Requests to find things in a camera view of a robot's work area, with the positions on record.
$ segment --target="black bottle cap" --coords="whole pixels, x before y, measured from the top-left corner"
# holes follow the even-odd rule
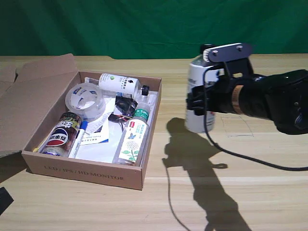
[[[149,90],[150,90],[149,86],[143,85],[142,89],[141,89],[141,95],[148,95],[149,94]]]
[[[200,54],[202,54],[204,52],[204,50],[209,49],[209,48],[213,48],[216,47],[216,45],[214,44],[202,44],[200,46]]]

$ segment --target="white bottle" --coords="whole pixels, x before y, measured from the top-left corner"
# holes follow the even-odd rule
[[[211,62],[207,62],[203,59],[203,51],[212,47],[211,45],[202,45],[200,48],[200,55],[196,57],[190,64],[189,64],[189,72],[188,72],[188,84],[187,84],[187,92],[191,92],[192,88],[196,86],[203,85],[203,75],[205,70],[212,67]],[[210,70],[206,73],[205,80],[206,85],[210,86],[213,82],[218,80],[219,70]],[[211,131],[214,128],[215,123],[215,113],[214,112],[207,112],[207,130]],[[186,110],[186,118],[185,118],[185,127],[187,130],[194,132],[194,133],[204,133],[204,116],[202,115],[195,115],[194,111]]]
[[[136,100],[141,94],[141,84],[138,79],[103,73],[99,80],[99,88],[115,92],[116,96]]]
[[[134,116],[128,120],[123,130],[113,159],[114,164],[140,166],[147,141],[150,106],[147,103],[148,88],[142,90]]]

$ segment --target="blue marker cap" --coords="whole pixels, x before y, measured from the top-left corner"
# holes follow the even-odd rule
[[[88,122],[84,120],[81,122],[80,129],[86,130],[87,126],[88,126]]]

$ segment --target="green label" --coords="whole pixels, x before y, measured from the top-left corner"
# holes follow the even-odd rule
[[[149,113],[148,113],[146,110],[140,109],[140,108],[139,108],[139,109],[137,109],[137,110],[135,111],[134,116],[138,116],[138,117],[145,118],[146,121],[148,121]]]

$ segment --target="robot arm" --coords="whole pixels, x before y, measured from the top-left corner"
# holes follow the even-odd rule
[[[206,49],[203,58],[211,62],[211,70],[223,69],[224,74],[211,87],[192,88],[187,110],[204,115],[206,94],[208,111],[271,120],[279,132],[289,135],[308,133],[308,71],[255,74],[248,59],[251,50],[245,43]]]

